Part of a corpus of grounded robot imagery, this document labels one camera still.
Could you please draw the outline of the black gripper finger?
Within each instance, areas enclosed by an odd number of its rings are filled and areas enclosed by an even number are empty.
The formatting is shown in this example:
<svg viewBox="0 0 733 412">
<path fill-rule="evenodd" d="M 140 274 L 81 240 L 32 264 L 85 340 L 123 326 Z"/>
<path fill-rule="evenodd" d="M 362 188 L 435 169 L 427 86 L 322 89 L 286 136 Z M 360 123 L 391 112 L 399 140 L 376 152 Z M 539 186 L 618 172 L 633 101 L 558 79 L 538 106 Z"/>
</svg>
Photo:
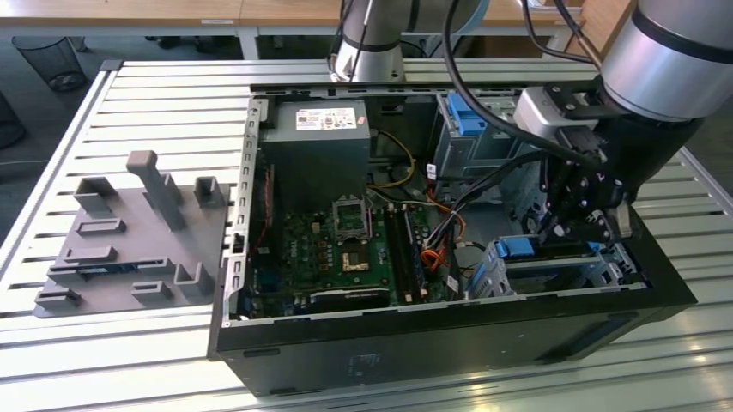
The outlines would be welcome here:
<svg viewBox="0 0 733 412">
<path fill-rule="evenodd" d="M 577 223 L 577 238 L 595 243 L 617 243 L 633 236 L 631 209 L 617 206 L 583 212 Z"/>
<path fill-rule="evenodd" d="M 573 161 L 546 161 L 543 164 L 541 188 L 545 193 L 545 214 L 538 229 L 542 245 L 566 237 L 567 205 L 563 201 L 570 193 L 567 181 L 574 171 Z"/>
</svg>

